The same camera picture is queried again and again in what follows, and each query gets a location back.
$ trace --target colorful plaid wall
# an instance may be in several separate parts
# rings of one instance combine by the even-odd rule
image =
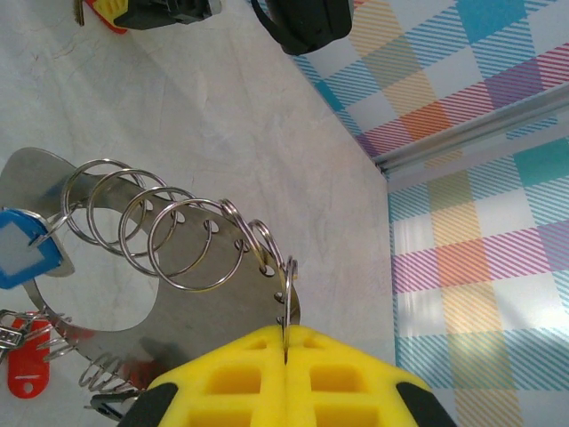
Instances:
[[[295,58],[370,157],[569,81],[569,0],[356,0]]]
[[[567,425],[569,138],[391,193],[389,215],[397,364],[460,426]]]

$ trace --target key tag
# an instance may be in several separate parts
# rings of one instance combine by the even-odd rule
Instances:
[[[30,211],[0,212],[0,288],[11,289],[46,273],[63,277],[74,272],[54,234],[66,220],[60,217],[51,225]]]
[[[22,327],[25,320],[16,318],[12,327]],[[17,398],[32,399],[47,387],[50,381],[50,364],[44,361],[50,349],[38,346],[50,339],[51,324],[44,318],[32,321],[26,343],[8,353],[8,389]]]

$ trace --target black strap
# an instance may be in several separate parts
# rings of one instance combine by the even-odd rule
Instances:
[[[309,47],[301,40],[296,38],[288,29],[280,28],[267,14],[261,9],[258,0],[251,0],[252,9],[255,11],[261,25],[268,33],[287,51],[294,55],[302,55],[309,51]]]

